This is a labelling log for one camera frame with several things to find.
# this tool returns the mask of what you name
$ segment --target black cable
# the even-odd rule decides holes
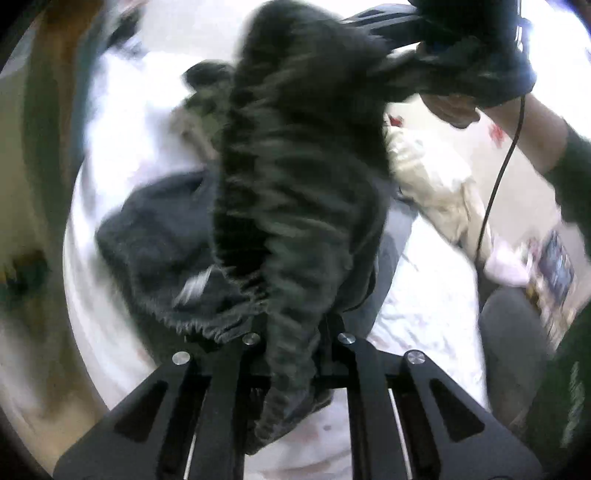
[[[496,191],[499,189],[499,185],[501,184],[501,179],[505,174],[505,169],[509,164],[509,160],[511,159],[511,155],[513,155],[513,151],[517,146],[517,141],[519,140],[519,134],[521,133],[521,127],[523,127],[523,119],[525,117],[525,95],[521,97],[521,102],[519,106],[519,121],[517,122],[517,129],[515,130],[515,136],[513,137],[513,143],[509,147],[509,151],[507,152],[507,156],[503,161],[503,165],[501,165],[501,169],[499,170],[499,174],[496,177],[495,186],[492,188],[491,197],[488,200],[488,205],[486,206],[486,212],[484,214],[484,220],[482,221],[482,227],[480,229],[480,235],[478,236],[478,243],[476,244],[476,256],[474,259],[474,263],[477,265],[478,261],[480,260],[480,249],[482,247],[482,239],[484,238],[484,232],[486,231],[486,224],[488,223],[488,217],[491,214],[492,204],[495,201]]]

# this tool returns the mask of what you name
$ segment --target screw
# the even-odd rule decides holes
[[[357,339],[352,333],[343,332],[337,335],[337,340],[343,345],[351,345],[351,343],[355,343],[355,340]]]
[[[242,337],[242,341],[244,344],[252,346],[256,345],[258,342],[261,341],[261,337],[257,333],[247,333],[244,337]]]
[[[184,365],[191,360],[191,355],[187,352],[176,352],[173,355],[173,362],[175,365]]]
[[[419,350],[410,350],[407,359],[413,365],[420,365],[425,363],[425,354]]]

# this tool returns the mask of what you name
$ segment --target white bedding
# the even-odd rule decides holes
[[[99,394],[113,408],[155,368],[98,254],[94,233],[129,193],[171,173],[200,168],[194,151],[168,128],[186,95],[179,75],[199,59],[150,53],[100,60],[87,158],[74,189],[64,241],[64,282],[76,343]],[[422,217],[395,273],[369,340],[402,354],[420,349],[481,405],[487,405],[477,331],[475,272]],[[351,478],[346,393],[281,440],[248,457],[246,478]]]

